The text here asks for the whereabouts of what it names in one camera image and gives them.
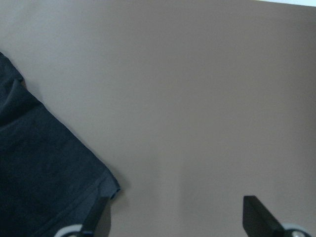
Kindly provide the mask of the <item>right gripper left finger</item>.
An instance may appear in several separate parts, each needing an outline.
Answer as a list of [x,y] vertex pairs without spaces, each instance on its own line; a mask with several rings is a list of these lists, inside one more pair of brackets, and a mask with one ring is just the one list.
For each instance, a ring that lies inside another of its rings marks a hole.
[[109,198],[99,198],[83,222],[80,237],[109,236]]

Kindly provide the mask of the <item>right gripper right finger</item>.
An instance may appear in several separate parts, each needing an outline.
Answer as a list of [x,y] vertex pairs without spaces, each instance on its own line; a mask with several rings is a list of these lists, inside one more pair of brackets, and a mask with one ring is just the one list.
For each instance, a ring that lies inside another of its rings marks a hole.
[[256,196],[243,197],[242,226],[248,237],[282,237],[284,227]]

